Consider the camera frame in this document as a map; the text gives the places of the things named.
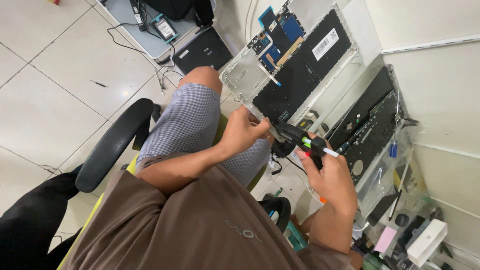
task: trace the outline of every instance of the white tile floor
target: white tile floor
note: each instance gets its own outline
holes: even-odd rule
[[[282,2],[274,1],[274,9]],[[217,3],[219,23],[244,46],[241,33],[249,3]],[[253,17],[270,4],[260,0]],[[114,44],[106,31],[114,21],[107,16],[95,0],[61,0],[59,6],[46,0],[11,1],[0,11],[0,213],[46,179],[84,162],[137,99],[150,98],[162,109],[170,102],[180,77],[162,69],[158,74],[166,72],[167,89],[161,95],[154,73],[158,66],[141,53]],[[252,23],[256,33],[258,22]],[[117,42],[133,46],[123,29],[111,32]],[[240,105],[226,87],[221,101],[226,116]],[[135,154],[128,148],[109,175]],[[252,195],[261,199],[282,187],[280,195],[289,199],[292,212],[303,221],[320,204],[306,192],[302,172],[287,160],[280,162],[282,173],[271,181],[264,175]],[[106,181],[69,202],[57,235],[66,239],[84,224],[105,185]],[[60,242],[56,238],[52,247]]]

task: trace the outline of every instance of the printed logo on shirt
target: printed logo on shirt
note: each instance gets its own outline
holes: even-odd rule
[[[241,229],[235,227],[232,225],[232,223],[230,223],[229,221],[225,221],[225,224],[232,228],[236,233],[240,234],[240,235],[243,235],[244,237],[246,238],[253,238],[255,237],[255,239],[257,239],[260,243],[263,244],[263,242],[260,240],[260,238],[258,237],[258,235],[256,233],[253,233],[252,231],[248,231],[248,230],[244,230],[242,231]]]

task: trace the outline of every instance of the checkered shorts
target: checkered shorts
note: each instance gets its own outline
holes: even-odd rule
[[[172,100],[145,141],[137,166],[145,157],[175,152],[194,153],[212,146],[220,117],[220,96],[212,89],[187,83],[173,92]],[[252,181],[268,162],[270,145],[258,139],[248,150],[221,165],[242,182]]]

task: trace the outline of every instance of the black backpack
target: black backpack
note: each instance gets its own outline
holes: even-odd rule
[[[194,20],[198,27],[211,26],[214,18],[210,0],[144,0],[168,19]]]

